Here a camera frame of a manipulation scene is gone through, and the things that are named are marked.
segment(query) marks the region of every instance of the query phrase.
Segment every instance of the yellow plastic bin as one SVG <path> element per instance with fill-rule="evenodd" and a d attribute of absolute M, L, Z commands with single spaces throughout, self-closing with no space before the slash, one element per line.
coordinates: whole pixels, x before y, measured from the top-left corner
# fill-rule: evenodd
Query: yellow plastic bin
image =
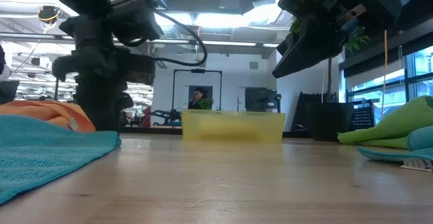
<path fill-rule="evenodd" d="M 285 114 L 184 110 L 185 141 L 242 141 L 281 143 Z"/>

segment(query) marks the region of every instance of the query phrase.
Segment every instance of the orange cloth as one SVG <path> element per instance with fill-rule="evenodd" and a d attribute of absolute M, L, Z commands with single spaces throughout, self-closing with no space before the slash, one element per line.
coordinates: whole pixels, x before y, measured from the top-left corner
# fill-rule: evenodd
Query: orange cloth
<path fill-rule="evenodd" d="M 0 114 L 29 116 L 77 132 L 95 132 L 80 106 L 64 102 L 14 101 L 0 105 Z"/>

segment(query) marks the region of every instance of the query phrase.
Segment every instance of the green towel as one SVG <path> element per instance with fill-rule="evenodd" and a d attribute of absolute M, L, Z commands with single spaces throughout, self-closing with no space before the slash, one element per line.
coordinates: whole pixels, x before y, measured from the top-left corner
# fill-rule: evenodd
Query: green towel
<path fill-rule="evenodd" d="M 341 133 L 344 144 L 407 149 L 410 132 L 433 125 L 433 97 L 422 96 L 387 115 L 375 127 Z"/>

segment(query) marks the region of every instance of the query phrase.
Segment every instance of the wooden table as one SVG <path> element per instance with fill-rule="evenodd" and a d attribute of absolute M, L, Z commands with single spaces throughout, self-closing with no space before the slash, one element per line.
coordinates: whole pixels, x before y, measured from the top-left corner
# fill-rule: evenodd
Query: wooden table
<path fill-rule="evenodd" d="M 432 177 L 335 143 L 127 135 L 121 149 L 0 207 L 0 223 L 433 223 Z"/>

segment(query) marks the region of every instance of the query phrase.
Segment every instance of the white label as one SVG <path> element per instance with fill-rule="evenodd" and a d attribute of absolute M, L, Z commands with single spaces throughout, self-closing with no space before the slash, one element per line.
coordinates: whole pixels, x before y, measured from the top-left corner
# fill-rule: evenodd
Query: white label
<path fill-rule="evenodd" d="M 429 172 L 433 171 L 433 164 L 430 160 L 418 158 L 403 159 L 403 165 L 401 167 L 404 169 L 413 169 Z"/>
<path fill-rule="evenodd" d="M 73 131 L 77 131 L 78 130 L 78 124 L 76 123 L 75 119 L 72 118 L 71 120 L 69 120 L 68 122 L 68 126 L 70 129 L 72 129 Z"/>

